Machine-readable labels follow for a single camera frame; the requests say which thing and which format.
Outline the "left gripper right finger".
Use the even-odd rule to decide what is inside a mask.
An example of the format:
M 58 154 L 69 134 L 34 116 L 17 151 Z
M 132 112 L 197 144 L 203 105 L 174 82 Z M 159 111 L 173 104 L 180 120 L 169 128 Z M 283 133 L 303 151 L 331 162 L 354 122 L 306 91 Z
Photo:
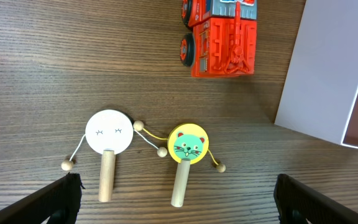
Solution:
M 280 224 L 358 224 L 358 213 L 286 174 L 279 174 L 273 196 Z

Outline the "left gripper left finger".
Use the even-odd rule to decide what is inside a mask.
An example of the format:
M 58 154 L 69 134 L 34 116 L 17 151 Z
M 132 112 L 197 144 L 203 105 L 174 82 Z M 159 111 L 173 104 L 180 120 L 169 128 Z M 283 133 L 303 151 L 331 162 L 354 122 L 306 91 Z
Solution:
M 61 179 L 0 210 L 0 224 L 75 224 L 81 206 L 80 174 Z

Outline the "red toy fire truck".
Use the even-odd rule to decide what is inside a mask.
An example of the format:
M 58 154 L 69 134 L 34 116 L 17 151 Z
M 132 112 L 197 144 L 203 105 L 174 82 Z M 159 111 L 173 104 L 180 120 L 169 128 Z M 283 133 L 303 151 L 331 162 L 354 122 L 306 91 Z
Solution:
M 257 0 L 183 0 L 180 60 L 196 78 L 254 73 Z

